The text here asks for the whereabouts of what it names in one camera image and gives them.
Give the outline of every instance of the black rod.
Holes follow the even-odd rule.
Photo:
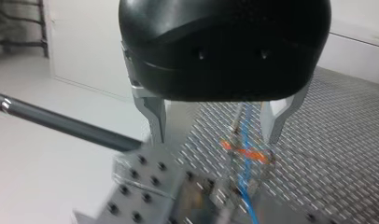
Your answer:
[[[120,152],[138,149],[142,144],[142,142],[130,137],[113,133],[76,119],[70,119],[66,116],[48,111],[35,105],[29,105],[23,101],[7,97],[3,94],[0,94],[0,110],[9,115],[21,119],[27,119],[56,131],[67,133]]]

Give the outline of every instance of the diamond plate surface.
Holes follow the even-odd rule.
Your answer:
[[[237,104],[201,104],[176,156],[193,169],[221,176]],[[260,105],[252,105],[252,144],[260,138]],[[337,223],[379,223],[379,86],[318,69],[301,109],[275,146],[275,197]]]

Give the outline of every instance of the metal base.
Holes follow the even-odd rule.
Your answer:
[[[219,177],[225,154],[220,139],[229,136],[236,105],[173,104],[164,147],[184,169]],[[260,105],[252,109],[249,132],[257,146]],[[263,187],[302,217],[379,223],[379,85],[317,69],[279,142],[260,148],[277,158],[273,178]]]

